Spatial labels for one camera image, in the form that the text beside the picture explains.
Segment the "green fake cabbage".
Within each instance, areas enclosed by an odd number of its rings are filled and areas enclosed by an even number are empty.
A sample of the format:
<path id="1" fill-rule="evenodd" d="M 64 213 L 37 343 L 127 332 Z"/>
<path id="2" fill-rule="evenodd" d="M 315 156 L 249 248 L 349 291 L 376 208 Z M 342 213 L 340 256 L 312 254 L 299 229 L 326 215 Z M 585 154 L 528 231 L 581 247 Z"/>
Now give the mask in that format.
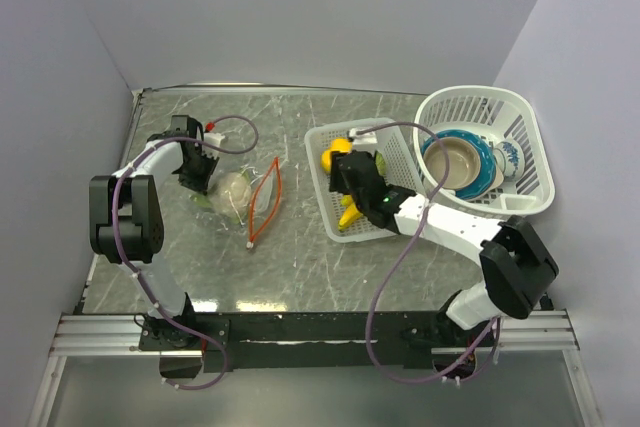
<path id="1" fill-rule="evenodd" d="M 383 155 L 379 151 L 377 151 L 375 153 L 374 163 L 375 163 L 376 170 L 377 170 L 378 174 L 381 175 L 382 177 L 385 177 L 386 176 L 386 162 L 384 160 Z"/>

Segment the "yellow fake mango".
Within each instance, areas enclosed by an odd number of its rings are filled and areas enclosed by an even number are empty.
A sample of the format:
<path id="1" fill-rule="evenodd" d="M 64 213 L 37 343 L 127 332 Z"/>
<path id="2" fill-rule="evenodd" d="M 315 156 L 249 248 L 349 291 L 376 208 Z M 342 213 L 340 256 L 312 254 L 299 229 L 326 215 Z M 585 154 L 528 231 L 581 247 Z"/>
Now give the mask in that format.
<path id="1" fill-rule="evenodd" d="M 333 139 L 329 147 L 321 155 L 321 166 L 326 174 L 331 172 L 332 157 L 334 153 L 348 154 L 351 152 L 352 143 L 347 138 Z"/>

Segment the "yellow fake banana bunch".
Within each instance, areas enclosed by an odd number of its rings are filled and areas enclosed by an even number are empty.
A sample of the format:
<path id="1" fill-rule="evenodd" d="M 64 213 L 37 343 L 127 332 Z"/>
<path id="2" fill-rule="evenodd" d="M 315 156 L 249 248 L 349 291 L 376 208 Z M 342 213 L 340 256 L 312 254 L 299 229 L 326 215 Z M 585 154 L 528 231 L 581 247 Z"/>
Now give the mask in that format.
<path id="1" fill-rule="evenodd" d="M 351 195 L 344 195 L 340 203 L 344 207 L 344 212 L 339 219 L 338 229 L 340 232 L 344 232 L 362 218 L 363 214 L 359 211 Z"/>

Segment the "white fake cauliflower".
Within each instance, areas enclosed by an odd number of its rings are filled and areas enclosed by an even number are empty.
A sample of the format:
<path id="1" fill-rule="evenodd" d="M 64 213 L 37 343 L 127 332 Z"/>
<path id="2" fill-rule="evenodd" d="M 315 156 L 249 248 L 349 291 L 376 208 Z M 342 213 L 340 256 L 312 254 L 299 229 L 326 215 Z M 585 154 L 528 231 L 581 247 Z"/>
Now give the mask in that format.
<path id="1" fill-rule="evenodd" d="M 230 172 L 214 182 L 205 194 L 193 194 L 191 200 L 201 209 L 226 217 L 243 225 L 252 198 L 246 173 Z"/>

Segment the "clear zip top bag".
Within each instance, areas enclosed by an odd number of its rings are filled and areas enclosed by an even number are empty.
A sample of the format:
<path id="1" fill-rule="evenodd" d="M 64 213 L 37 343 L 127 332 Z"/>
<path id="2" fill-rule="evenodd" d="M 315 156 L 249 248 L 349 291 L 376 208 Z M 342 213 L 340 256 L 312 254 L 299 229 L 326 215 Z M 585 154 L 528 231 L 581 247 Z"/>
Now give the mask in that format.
<path id="1" fill-rule="evenodd" d="M 191 200 L 204 211 L 245 227 L 246 249 L 253 250 L 274 219 L 282 192 L 281 162 L 276 156 L 264 171 L 245 166 L 224 173 L 204 194 L 192 194 Z"/>

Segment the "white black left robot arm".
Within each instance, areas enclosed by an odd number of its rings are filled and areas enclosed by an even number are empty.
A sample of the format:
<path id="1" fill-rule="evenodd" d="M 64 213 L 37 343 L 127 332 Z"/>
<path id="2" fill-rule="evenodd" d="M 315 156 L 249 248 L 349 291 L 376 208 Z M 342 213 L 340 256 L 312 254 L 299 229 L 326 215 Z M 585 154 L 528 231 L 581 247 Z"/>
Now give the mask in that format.
<path id="1" fill-rule="evenodd" d="M 202 145 L 205 129 L 195 118 L 175 115 L 169 129 L 149 137 L 129 166 L 89 184 L 90 244 L 130 275 L 146 303 L 143 332 L 175 349 L 209 339 L 161 254 L 164 223 L 158 187 L 171 175 L 198 194 L 207 191 L 218 157 Z"/>

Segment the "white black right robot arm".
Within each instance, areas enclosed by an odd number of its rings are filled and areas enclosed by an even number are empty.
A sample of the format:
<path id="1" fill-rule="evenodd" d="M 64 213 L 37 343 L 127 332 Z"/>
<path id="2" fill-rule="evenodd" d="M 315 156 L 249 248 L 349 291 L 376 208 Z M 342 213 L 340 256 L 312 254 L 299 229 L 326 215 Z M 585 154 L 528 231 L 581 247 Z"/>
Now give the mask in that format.
<path id="1" fill-rule="evenodd" d="M 495 317 L 529 317 L 559 273 L 543 241 L 520 216 L 474 216 L 389 184 L 372 154 L 330 154 L 329 190 L 348 195 L 374 226 L 412 241 L 425 239 L 474 262 L 482 280 L 453 295 L 441 308 L 439 337 L 460 345 L 473 328 Z"/>

